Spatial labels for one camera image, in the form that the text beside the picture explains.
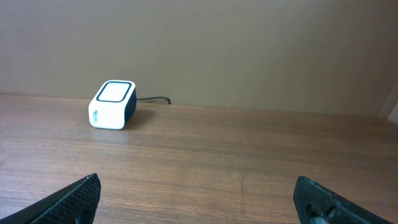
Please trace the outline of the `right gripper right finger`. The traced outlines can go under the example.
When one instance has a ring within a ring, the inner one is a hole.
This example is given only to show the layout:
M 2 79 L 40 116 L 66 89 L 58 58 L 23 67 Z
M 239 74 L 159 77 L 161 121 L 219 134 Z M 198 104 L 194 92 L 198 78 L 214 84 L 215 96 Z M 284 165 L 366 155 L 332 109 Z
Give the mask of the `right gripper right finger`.
M 305 176 L 298 177 L 293 200 L 301 224 L 392 224 Z

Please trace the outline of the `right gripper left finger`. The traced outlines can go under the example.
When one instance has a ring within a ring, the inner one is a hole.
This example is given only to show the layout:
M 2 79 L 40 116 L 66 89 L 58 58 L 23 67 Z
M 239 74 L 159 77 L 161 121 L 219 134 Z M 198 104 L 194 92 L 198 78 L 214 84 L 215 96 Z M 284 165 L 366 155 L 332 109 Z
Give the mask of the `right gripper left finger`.
M 96 173 L 1 219 L 2 224 L 92 224 L 100 201 Z

